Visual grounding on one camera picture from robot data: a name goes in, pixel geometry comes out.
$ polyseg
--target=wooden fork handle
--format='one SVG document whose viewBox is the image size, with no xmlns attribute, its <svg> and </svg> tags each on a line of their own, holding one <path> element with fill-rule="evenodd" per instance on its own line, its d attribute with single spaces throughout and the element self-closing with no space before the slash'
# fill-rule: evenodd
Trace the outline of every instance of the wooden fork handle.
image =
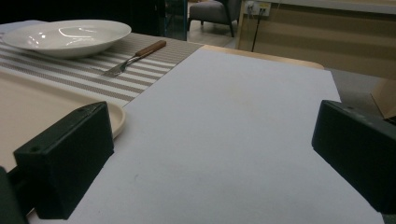
<svg viewBox="0 0 396 224">
<path fill-rule="evenodd" d="M 146 55 L 149 55 L 150 53 L 155 52 L 155 51 L 157 51 L 157 50 L 159 50 L 159 49 L 161 49 L 161 48 L 163 48 L 165 46 L 166 46 L 166 41 L 160 40 L 160 41 L 157 41 L 154 44 L 146 47 L 145 49 L 139 50 L 135 54 L 135 56 L 138 56 L 138 57 L 142 57 L 143 55 L 146 56 Z"/>
</svg>

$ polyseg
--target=dark background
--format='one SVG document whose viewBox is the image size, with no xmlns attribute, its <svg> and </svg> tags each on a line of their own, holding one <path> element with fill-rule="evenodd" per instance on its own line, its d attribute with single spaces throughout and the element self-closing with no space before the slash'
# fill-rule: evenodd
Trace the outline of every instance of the dark background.
<svg viewBox="0 0 396 224">
<path fill-rule="evenodd" d="M 0 23 L 14 21 L 109 20 L 131 26 L 134 33 L 162 35 L 164 0 L 20 0 L 2 4 L 7 14 Z"/>
</svg>

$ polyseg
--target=beige tray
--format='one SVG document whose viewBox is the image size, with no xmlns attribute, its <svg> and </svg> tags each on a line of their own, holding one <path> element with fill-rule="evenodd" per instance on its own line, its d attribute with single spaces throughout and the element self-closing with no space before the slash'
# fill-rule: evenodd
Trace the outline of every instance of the beige tray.
<svg viewBox="0 0 396 224">
<path fill-rule="evenodd" d="M 0 72 L 0 165 L 15 167 L 13 151 L 71 111 L 100 100 L 44 83 Z M 115 138 L 125 123 L 125 112 L 107 103 Z"/>
</svg>

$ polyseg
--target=fork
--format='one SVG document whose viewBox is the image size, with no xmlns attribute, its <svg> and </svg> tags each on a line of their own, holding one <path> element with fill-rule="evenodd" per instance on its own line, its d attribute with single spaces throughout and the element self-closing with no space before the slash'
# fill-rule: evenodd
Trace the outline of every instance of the fork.
<svg viewBox="0 0 396 224">
<path fill-rule="evenodd" d="M 151 54 L 151 53 L 153 53 L 153 52 L 155 52 L 155 51 L 157 51 L 157 50 L 159 50 L 159 49 L 161 49 L 161 48 L 163 48 L 165 46 L 166 46 L 166 41 L 164 41 L 164 40 L 157 41 L 156 43 L 154 43 L 154 44 L 152 44 L 152 45 L 150 45 L 150 46 L 148 46 L 148 47 L 146 47 L 144 49 L 139 50 L 134 55 L 134 57 L 132 57 L 132 58 L 126 60 L 125 62 L 120 63 L 120 64 L 118 64 L 118 65 L 116 65 L 116 66 L 114 66 L 114 67 L 112 67 L 110 69 L 108 69 L 107 71 L 105 71 L 103 73 L 103 75 L 107 76 L 107 77 L 116 77 L 119 74 L 123 73 L 125 71 L 126 67 L 128 65 L 130 65 L 131 63 L 134 63 L 134 62 L 136 62 L 136 61 L 148 56 L 149 54 Z"/>
</svg>

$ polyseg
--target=wall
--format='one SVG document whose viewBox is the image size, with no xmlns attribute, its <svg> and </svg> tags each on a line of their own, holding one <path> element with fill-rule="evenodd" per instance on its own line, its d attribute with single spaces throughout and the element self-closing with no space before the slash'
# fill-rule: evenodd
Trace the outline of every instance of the wall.
<svg viewBox="0 0 396 224">
<path fill-rule="evenodd" d="M 257 18 L 240 21 L 236 47 L 251 50 Z M 254 51 L 396 79 L 396 16 L 272 4 Z"/>
</svg>

